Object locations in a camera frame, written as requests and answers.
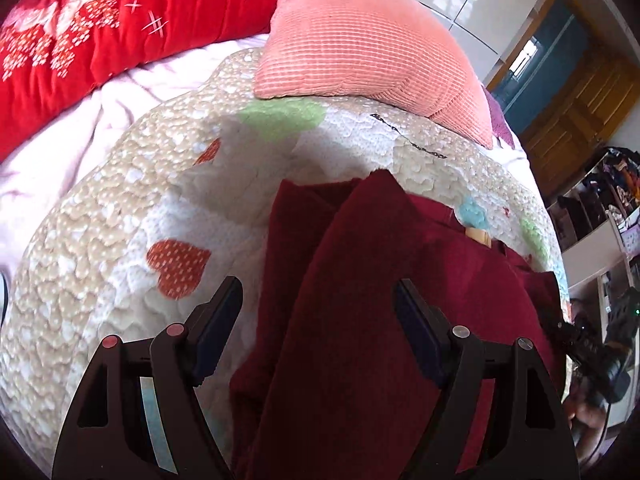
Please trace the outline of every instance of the red cloth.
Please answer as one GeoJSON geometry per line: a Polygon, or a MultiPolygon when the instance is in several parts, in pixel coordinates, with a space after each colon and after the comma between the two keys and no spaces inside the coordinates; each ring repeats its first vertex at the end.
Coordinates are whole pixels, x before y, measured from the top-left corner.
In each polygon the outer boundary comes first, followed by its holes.
{"type": "MultiPolygon", "coordinates": [[[[363,181],[284,181],[271,211],[256,345],[231,381],[238,478],[396,480],[438,397],[394,315],[410,278],[453,324],[554,354],[534,304],[559,311],[552,273],[465,236],[453,211],[409,196],[386,171],[363,181]]],[[[493,384],[482,386],[460,469],[475,464],[493,384]]]]}
{"type": "Polygon", "coordinates": [[[20,0],[0,30],[0,162],[114,75],[268,32],[276,2],[20,0]]]}

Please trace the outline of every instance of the corduroy pillow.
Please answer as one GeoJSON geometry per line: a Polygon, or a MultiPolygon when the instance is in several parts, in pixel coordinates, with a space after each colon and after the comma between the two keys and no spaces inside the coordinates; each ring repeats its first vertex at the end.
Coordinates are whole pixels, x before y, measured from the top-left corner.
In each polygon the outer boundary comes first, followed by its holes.
{"type": "Polygon", "coordinates": [[[362,95],[493,147],[471,64],[415,0],[278,0],[254,93],[362,95]]]}

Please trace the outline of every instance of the red blanket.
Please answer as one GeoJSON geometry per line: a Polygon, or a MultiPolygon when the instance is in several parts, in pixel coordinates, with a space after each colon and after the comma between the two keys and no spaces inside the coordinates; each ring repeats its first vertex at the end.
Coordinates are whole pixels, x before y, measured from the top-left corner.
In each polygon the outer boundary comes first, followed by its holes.
{"type": "MultiPolygon", "coordinates": [[[[438,397],[392,308],[410,278],[452,324],[485,340],[535,343],[560,387],[535,307],[559,310],[552,273],[466,237],[453,211],[404,193],[386,171],[299,187],[271,212],[255,349],[231,381],[238,478],[396,480],[438,397]]],[[[478,458],[485,381],[460,469],[478,458]]]]}

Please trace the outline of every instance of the cable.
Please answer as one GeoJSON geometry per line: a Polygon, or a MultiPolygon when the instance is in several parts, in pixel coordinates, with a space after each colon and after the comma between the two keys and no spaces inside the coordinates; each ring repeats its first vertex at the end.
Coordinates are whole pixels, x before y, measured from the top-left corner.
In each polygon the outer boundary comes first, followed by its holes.
{"type": "Polygon", "coordinates": [[[4,316],[9,306],[9,285],[7,285],[4,274],[0,273],[0,278],[2,278],[2,316],[0,317],[0,328],[2,328],[2,325],[4,325],[4,316]]]}
{"type": "Polygon", "coordinates": [[[609,424],[609,415],[611,413],[611,403],[609,403],[608,407],[607,407],[607,416],[604,419],[604,427],[602,428],[602,434],[600,435],[600,439],[598,441],[598,445],[593,449],[593,451],[591,451],[591,454],[589,455],[588,459],[585,460],[584,462],[582,462],[582,464],[584,466],[586,466],[594,457],[594,455],[598,452],[598,450],[600,449],[600,447],[602,446],[602,443],[604,442],[604,438],[607,434],[607,425],[609,424]]]}

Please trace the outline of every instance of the dark red towel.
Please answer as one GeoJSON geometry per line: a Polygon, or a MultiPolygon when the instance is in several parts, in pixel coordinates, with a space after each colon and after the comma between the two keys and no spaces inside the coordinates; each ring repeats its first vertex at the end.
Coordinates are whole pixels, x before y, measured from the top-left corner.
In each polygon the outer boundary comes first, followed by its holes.
{"type": "MultiPolygon", "coordinates": [[[[269,229],[256,345],[231,381],[238,478],[398,478],[438,397],[394,315],[400,278],[482,339],[529,337],[562,384],[534,309],[559,311],[553,274],[466,237],[450,208],[388,172],[284,181],[269,229]]],[[[460,469],[478,458],[492,391],[485,381],[460,469]]]]}

